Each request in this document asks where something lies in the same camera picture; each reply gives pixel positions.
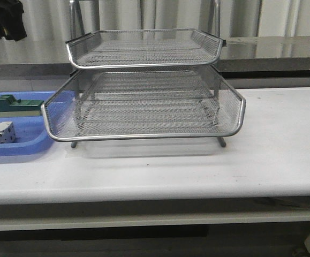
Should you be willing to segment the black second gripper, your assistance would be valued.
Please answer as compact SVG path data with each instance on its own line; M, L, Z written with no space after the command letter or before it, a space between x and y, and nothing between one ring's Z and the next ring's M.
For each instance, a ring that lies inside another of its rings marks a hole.
M20 41L27 37L21 1L0 1L0 39Z

